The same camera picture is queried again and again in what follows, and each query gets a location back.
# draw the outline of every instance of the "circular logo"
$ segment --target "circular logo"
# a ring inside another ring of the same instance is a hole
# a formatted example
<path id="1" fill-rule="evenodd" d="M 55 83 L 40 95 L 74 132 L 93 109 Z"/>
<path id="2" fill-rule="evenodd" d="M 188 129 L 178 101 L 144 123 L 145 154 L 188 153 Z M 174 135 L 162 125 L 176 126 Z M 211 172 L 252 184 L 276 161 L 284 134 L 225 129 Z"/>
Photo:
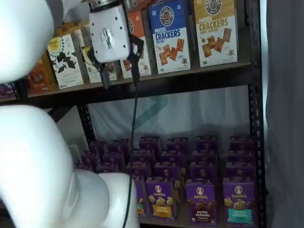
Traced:
<path id="1" fill-rule="evenodd" d="M 160 13 L 161 23 L 164 26 L 170 26 L 174 21 L 174 12 L 169 6 L 165 6 L 162 8 Z"/>
<path id="2" fill-rule="evenodd" d="M 222 7 L 222 0 L 206 0 L 206 10 L 211 15 L 216 15 Z"/>
<path id="3" fill-rule="evenodd" d="M 196 193 L 200 196 L 202 196 L 204 194 L 204 190 L 202 188 L 197 188 L 196 189 Z"/>
<path id="4" fill-rule="evenodd" d="M 243 188 L 241 186 L 236 186 L 236 188 L 234 189 L 234 191 L 236 191 L 236 194 L 240 195 L 243 192 Z"/>
<path id="5" fill-rule="evenodd" d="M 133 31 L 134 31 L 133 21 L 130 18 L 128 18 L 128 22 L 129 22 L 129 30 L 131 33 L 133 33 Z"/>
<path id="6" fill-rule="evenodd" d="M 159 185 L 156 185 L 156 186 L 155 186 L 155 191 L 156 191 L 157 193 L 161 193 L 161 192 L 162 192 L 162 188 L 161 188 Z"/>

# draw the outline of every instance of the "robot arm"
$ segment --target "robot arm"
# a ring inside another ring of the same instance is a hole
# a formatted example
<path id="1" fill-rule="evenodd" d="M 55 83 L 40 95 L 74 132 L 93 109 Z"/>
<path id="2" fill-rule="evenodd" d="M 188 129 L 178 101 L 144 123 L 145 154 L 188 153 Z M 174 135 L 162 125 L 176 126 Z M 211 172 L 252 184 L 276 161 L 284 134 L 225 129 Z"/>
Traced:
<path id="1" fill-rule="evenodd" d="M 54 121 L 31 106 L 0 108 L 0 192 L 17 228 L 122 228 L 129 176 L 73 171 Z M 133 183 L 126 227 L 139 228 Z"/>

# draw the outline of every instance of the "shelf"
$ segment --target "shelf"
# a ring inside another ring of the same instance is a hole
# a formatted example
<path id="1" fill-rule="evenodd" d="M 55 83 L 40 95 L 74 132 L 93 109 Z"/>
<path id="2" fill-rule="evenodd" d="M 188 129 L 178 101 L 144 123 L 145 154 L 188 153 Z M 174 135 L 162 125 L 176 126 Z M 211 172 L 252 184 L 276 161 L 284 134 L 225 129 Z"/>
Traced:
<path id="1" fill-rule="evenodd" d="M 152 214 L 150 214 L 147 218 L 139 218 L 139 223 L 141 224 L 141 228 L 152 228 L 158 226 L 167 226 L 167 227 L 179 227 L 179 228 L 216 228 L 216 227 L 226 227 L 224 223 L 224 213 L 219 213 L 219 223 L 217 226 L 202 226 L 195 225 L 190 222 L 189 214 L 188 214 L 188 206 L 187 203 L 184 202 L 182 205 L 177 205 L 177 218 L 175 221 L 168 220 L 160 220 L 153 218 Z"/>
<path id="2" fill-rule="evenodd" d="M 138 96 L 148 97 L 248 85 L 251 83 L 249 46 L 248 29 L 240 29 L 238 62 L 201 68 L 198 53 L 195 53 L 190 70 L 141 77 Z M 41 108 L 52 108 L 134 98 L 132 79 L 120 78 L 111 83 L 107 90 L 101 83 L 84 84 L 41 94 L 29 94 L 26 100 L 6 101 L 0 105 L 30 104 Z"/>

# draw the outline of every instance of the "blue cracker box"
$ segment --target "blue cracker box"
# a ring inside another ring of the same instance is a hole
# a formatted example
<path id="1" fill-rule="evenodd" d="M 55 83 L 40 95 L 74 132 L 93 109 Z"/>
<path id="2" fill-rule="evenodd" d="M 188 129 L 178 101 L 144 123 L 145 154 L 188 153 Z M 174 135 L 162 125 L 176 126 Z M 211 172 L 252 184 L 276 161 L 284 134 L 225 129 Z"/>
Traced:
<path id="1" fill-rule="evenodd" d="M 185 1 L 156 1 L 149 6 L 149 15 L 158 73 L 190 69 Z"/>

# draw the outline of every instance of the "pretzel crackers box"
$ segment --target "pretzel crackers box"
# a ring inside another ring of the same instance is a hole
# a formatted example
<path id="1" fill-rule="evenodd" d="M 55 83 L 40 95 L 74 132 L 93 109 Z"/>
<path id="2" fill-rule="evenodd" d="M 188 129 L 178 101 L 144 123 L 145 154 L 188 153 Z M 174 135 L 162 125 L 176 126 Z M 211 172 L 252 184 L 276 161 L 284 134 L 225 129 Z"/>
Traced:
<path id="1" fill-rule="evenodd" d="M 235 0 L 195 0 L 200 66 L 237 62 Z"/>
<path id="2" fill-rule="evenodd" d="M 187 4 L 159 0 L 149 6 L 158 73 L 190 69 Z"/>
<path id="3" fill-rule="evenodd" d="M 153 41 L 148 21 L 147 2 L 141 2 L 128 11 L 128 22 L 130 32 L 144 41 L 143 53 L 138 62 L 140 76 L 151 75 L 154 70 L 155 60 L 153 56 Z M 120 61 L 124 78 L 132 78 L 129 60 Z"/>
<path id="4" fill-rule="evenodd" d="M 189 217 L 192 223 L 216 226 L 217 203 L 214 186 L 208 180 L 187 180 L 187 203 Z"/>
<path id="5" fill-rule="evenodd" d="M 146 181 L 146 187 L 153 217 L 175 220 L 176 203 L 172 180 L 165 177 L 150 177 Z"/>

